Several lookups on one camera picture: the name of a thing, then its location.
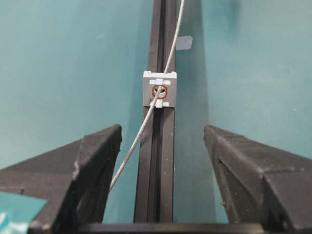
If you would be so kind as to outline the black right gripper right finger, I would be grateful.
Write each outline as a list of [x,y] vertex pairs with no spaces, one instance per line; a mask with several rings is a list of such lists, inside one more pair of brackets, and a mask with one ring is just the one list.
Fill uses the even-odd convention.
[[204,142],[230,223],[312,228],[312,161],[206,125]]

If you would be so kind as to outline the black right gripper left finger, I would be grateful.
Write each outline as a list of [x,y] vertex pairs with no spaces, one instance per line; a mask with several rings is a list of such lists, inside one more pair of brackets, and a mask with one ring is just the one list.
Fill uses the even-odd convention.
[[0,171],[0,189],[46,204],[21,204],[30,215],[28,234],[73,233],[80,224],[103,220],[122,141],[116,124]]

